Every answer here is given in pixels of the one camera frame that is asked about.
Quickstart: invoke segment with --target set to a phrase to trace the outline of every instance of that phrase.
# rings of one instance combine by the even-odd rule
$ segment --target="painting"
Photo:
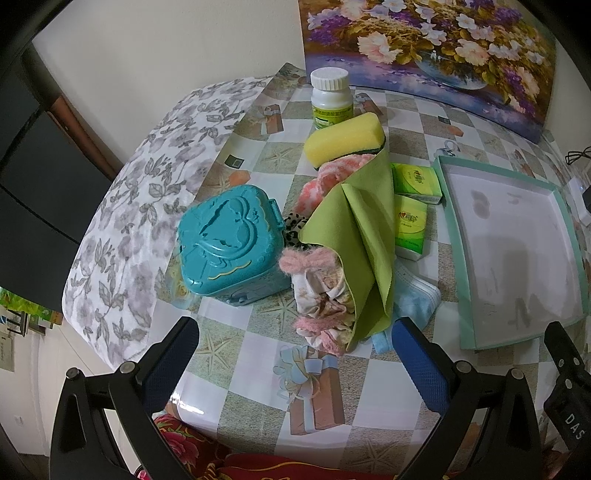
[[[299,0],[306,69],[488,118],[537,143],[555,40],[513,0]]]

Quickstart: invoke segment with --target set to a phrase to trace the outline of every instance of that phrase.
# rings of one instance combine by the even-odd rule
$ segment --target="sponge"
[[[304,144],[304,153],[314,168],[319,168],[351,153],[378,153],[384,141],[378,116],[367,112],[312,133]]]

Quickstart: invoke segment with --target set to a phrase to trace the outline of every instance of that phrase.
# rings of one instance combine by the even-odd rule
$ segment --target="teal lid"
[[[178,226],[187,288],[212,295],[266,272],[281,254],[284,228],[276,201],[254,185],[195,205]]]

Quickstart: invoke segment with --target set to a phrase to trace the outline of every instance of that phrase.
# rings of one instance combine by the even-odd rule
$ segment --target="white ribbed cap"
[[[312,87],[318,90],[328,90],[334,92],[343,90],[349,86],[349,72],[337,67],[324,67],[316,69],[310,73]]]

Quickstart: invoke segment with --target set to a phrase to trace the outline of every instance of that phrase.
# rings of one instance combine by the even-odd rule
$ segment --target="pill bottle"
[[[312,110],[317,129],[353,118],[353,95],[349,88],[349,72],[325,67],[310,74]]]

